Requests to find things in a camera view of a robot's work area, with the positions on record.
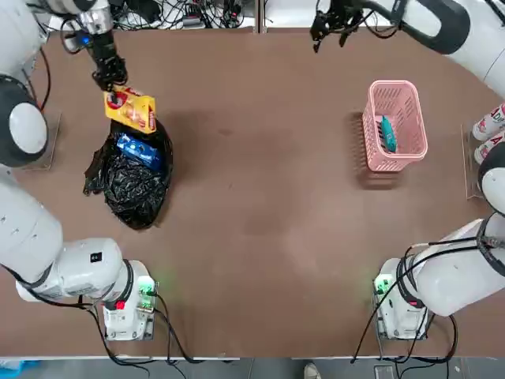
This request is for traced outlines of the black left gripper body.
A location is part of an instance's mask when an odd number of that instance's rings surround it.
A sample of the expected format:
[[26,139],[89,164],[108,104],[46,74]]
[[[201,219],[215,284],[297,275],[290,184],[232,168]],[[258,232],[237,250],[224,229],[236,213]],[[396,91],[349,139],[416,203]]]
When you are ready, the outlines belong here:
[[114,33],[110,30],[101,34],[91,34],[88,49],[94,62],[105,62],[118,55]]

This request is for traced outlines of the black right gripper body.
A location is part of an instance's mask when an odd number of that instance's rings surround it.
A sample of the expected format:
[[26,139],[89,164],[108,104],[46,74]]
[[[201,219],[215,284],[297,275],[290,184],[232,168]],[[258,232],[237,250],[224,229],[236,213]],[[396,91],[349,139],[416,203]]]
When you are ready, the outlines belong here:
[[360,24],[364,19],[362,1],[330,0],[327,11],[329,24]]

